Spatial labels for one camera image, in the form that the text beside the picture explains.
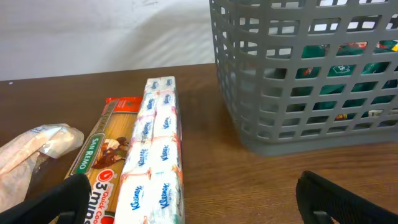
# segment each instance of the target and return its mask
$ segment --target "stack of tissue packs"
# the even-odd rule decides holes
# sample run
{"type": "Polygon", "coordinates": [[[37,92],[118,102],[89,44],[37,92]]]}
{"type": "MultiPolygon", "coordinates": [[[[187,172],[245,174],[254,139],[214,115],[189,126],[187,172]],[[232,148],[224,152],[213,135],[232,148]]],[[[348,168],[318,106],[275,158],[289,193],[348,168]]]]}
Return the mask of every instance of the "stack of tissue packs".
{"type": "Polygon", "coordinates": [[[115,224],[184,223],[174,77],[150,78],[121,175],[115,224]]]}

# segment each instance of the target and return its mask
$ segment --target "brown table surface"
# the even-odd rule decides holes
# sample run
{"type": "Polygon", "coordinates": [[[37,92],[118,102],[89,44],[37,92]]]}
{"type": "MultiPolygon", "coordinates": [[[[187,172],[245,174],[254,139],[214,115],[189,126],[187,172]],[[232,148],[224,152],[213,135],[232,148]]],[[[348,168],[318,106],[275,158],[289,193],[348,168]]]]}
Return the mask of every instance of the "brown table surface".
{"type": "MultiPolygon", "coordinates": [[[[302,223],[295,185],[304,170],[398,213],[398,143],[258,156],[238,141],[214,64],[0,82],[0,145],[51,123],[87,136],[106,97],[142,95],[147,78],[169,75],[177,79],[182,114],[187,223],[302,223]]],[[[51,161],[27,197],[60,183],[77,153],[51,161]]]]}

